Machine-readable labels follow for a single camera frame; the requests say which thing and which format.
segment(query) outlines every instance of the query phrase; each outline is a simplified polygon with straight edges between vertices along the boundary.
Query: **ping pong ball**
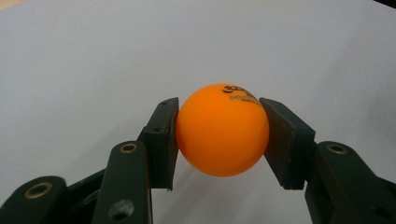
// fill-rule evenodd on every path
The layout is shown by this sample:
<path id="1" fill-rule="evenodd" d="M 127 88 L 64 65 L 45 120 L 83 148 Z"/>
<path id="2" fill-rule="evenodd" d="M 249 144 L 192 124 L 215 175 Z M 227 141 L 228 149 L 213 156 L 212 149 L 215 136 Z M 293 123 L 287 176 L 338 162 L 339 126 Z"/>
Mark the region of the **ping pong ball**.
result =
<path id="1" fill-rule="evenodd" d="M 232 84 L 213 84 L 193 93 L 180 108 L 177 145 L 201 172 L 239 175 L 263 155 L 269 138 L 264 108 L 248 91 Z"/>

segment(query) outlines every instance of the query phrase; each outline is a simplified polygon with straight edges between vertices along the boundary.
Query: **ball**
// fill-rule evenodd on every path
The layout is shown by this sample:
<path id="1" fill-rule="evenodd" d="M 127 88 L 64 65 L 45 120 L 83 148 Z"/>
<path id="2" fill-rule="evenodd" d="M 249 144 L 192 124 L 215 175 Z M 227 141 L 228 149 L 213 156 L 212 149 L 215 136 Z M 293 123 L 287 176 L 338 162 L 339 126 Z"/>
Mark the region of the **ball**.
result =
<path id="1" fill-rule="evenodd" d="M 193 93 L 176 121 L 177 145 L 201 172 L 239 175 L 263 155 L 269 138 L 264 108 L 250 92 L 233 84 L 213 84 Z"/>

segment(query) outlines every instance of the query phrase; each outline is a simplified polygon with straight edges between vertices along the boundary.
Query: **screw hole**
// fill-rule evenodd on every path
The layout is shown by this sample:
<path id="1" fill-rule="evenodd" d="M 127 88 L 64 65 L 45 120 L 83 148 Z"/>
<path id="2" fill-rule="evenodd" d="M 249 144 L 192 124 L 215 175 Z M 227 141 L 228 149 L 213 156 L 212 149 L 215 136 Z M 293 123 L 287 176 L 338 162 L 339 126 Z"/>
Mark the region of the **screw hole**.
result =
<path id="1" fill-rule="evenodd" d="M 383 217 L 386 219 L 393 219 L 392 214 L 387 209 L 385 209 L 381 206 L 372 205 L 371 209 L 379 217 Z"/>
<path id="2" fill-rule="evenodd" d="M 131 152 L 134 152 L 136 149 L 137 149 L 137 145 L 131 143 L 131 144 L 123 145 L 123 146 L 120 148 L 120 151 L 121 151 L 122 153 L 131 153 Z"/>
<path id="3" fill-rule="evenodd" d="M 24 192 L 24 197 L 27 199 L 36 199 L 41 196 L 46 195 L 52 189 L 52 183 L 50 182 L 42 182 L 36 185 L 33 185 L 28 190 Z"/>
<path id="4" fill-rule="evenodd" d="M 347 154 L 347 149 L 340 145 L 331 144 L 327 146 L 327 149 L 329 149 L 333 153 L 342 154 L 342 155 Z"/>
<path id="5" fill-rule="evenodd" d="M 111 205 L 108 216 L 116 221 L 129 217 L 134 212 L 134 204 L 130 200 L 121 200 Z"/>

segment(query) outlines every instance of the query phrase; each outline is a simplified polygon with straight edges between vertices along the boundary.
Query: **white background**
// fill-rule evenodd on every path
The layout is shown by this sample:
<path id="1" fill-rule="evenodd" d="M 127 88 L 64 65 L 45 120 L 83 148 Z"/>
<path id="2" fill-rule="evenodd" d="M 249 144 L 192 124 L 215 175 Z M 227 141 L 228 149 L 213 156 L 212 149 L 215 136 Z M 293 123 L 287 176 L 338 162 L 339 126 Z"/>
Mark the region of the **white background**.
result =
<path id="1" fill-rule="evenodd" d="M 0 203 L 106 167 L 156 105 L 229 82 L 288 106 L 396 182 L 396 10 L 369 0 L 30 0 L 0 11 Z M 178 155 L 154 223 L 310 223 L 265 158 L 229 178 Z"/>

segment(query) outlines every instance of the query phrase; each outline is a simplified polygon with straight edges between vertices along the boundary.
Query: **orange ping pong ball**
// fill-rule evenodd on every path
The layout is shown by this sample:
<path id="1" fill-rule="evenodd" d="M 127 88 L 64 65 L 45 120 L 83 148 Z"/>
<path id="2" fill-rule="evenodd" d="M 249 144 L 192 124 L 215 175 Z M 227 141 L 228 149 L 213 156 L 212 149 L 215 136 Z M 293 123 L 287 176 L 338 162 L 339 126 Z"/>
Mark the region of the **orange ping pong ball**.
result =
<path id="1" fill-rule="evenodd" d="M 239 175 L 264 153 L 268 118 L 260 102 L 232 84 L 213 84 L 193 93 L 180 108 L 176 122 L 178 147 L 203 173 Z"/>

